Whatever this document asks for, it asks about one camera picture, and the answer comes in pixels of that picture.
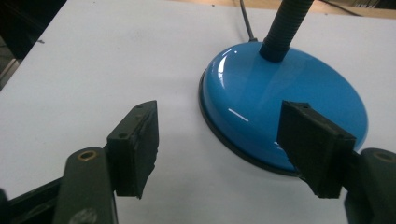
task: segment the black plastic part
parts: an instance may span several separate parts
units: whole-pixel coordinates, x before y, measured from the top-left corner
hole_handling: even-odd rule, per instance
[[[66,163],[53,224],[115,224],[117,214],[106,153],[88,147]]]
[[[141,198],[154,170],[159,145],[157,102],[134,107],[107,138],[118,196]]]
[[[199,90],[198,90],[198,103],[201,109],[201,114],[204,117],[204,120],[207,124],[207,126],[210,128],[212,133],[220,140],[224,146],[226,146],[228,149],[230,149],[233,153],[235,153],[237,156],[242,158],[243,160],[260,167],[264,170],[267,170],[269,172],[273,172],[279,175],[288,175],[288,176],[296,176],[297,174],[295,172],[283,170],[280,168],[277,168],[275,166],[268,165],[262,161],[258,161],[252,157],[250,157],[248,154],[244,153],[241,149],[239,149],[236,145],[233,144],[232,141],[230,141],[224,134],[221,133],[221,131],[216,127],[215,124],[213,124],[213,121],[210,119],[210,117],[207,115],[207,111],[205,109],[205,106],[202,103],[203,95],[202,95],[202,82],[205,76],[205,72],[201,76],[201,80],[199,83]]]
[[[342,161],[356,138],[306,103],[284,101],[277,142],[319,198],[338,198],[344,180]]]
[[[10,200],[10,223],[51,223],[60,186],[61,178]]]
[[[371,224],[396,223],[396,154],[367,148],[361,153],[360,170],[374,213]]]
[[[357,200],[349,192],[344,201],[344,207],[346,209],[346,217],[349,224],[371,223],[373,211],[367,200]]]
[[[314,0],[283,0],[265,37],[260,55],[273,63],[282,62]]]
[[[9,216],[9,212],[9,202],[6,193],[2,189],[0,189],[0,220],[2,224],[10,223],[11,218]]]

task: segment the blue lamp base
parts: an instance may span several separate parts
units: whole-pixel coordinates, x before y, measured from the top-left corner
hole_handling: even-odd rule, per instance
[[[213,133],[235,154],[272,172],[295,175],[276,142],[283,100],[309,103],[357,138],[367,134],[367,114],[353,87],[329,65],[290,49],[282,63],[260,54],[260,42],[230,47],[206,68],[199,87],[202,114]]]

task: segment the white table surface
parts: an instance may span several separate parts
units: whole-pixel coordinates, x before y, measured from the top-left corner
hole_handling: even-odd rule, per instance
[[[247,10],[263,39],[276,14]],[[292,46],[341,73],[369,115],[363,148],[396,151],[396,21],[310,13]],[[238,7],[69,0],[0,92],[0,187],[9,198],[60,177],[102,147],[134,106],[157,100],[160,147],[141,201],[120,223],[347,223],[343,200],[257,168],[206,126],[198,83],[221,50],[248,39]]]

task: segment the black cable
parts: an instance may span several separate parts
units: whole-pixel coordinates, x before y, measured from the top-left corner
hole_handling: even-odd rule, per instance
[[[245,9],[244,0],[240,0],[242,15],[244,16],[245,25],[247,27],[247,34],[248,34],[248,42],[257,42],[257,38],[254,37],[253,32],[251,31],[250,23],[248,22],[248,14]]]
[[[335,4],[335,3],[331,3],[331,2],[326,1],[326,0],[318,0],[318,1],[324,2],[324,3],[326,3],[326,4],[329,4],[329,5],[332,6],[332,7],[339,8],[339,9],[341,9],[341,10],[343,10],[343,11],[349,13],[349,14],[352,15],[352,16],[359,16],[359,17],[362,17],[362,15],[360,15],[360,14],[358,14],[358,13],[355,13],[355,12],[353,12],[353,11],[350,11],[350,10],[348,10],[348,9],[346,9],[346,8],[344,8],[344,7],[341,7],[341,6],[339,6],[339,5]]]

